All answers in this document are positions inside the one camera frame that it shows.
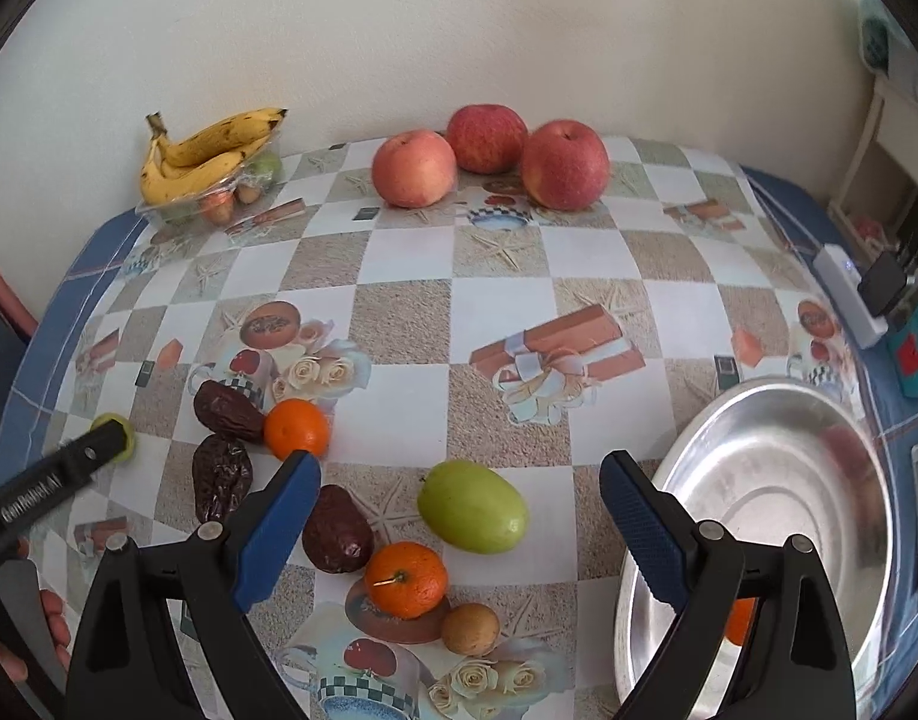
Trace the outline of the person left hand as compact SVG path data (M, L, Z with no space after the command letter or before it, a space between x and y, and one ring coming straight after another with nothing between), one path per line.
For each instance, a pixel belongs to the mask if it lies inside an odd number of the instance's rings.
M39 590L39 600L41 600L43 613L49 626L55 658L59 660L64 670L68 670L70 667L68 645L72 642L72 634L64 617L64 600L49 589ZM8 678L15 684L22 684L28 679L26 663L15 653L11 653L2 642L0 642L0 667L4 668Z

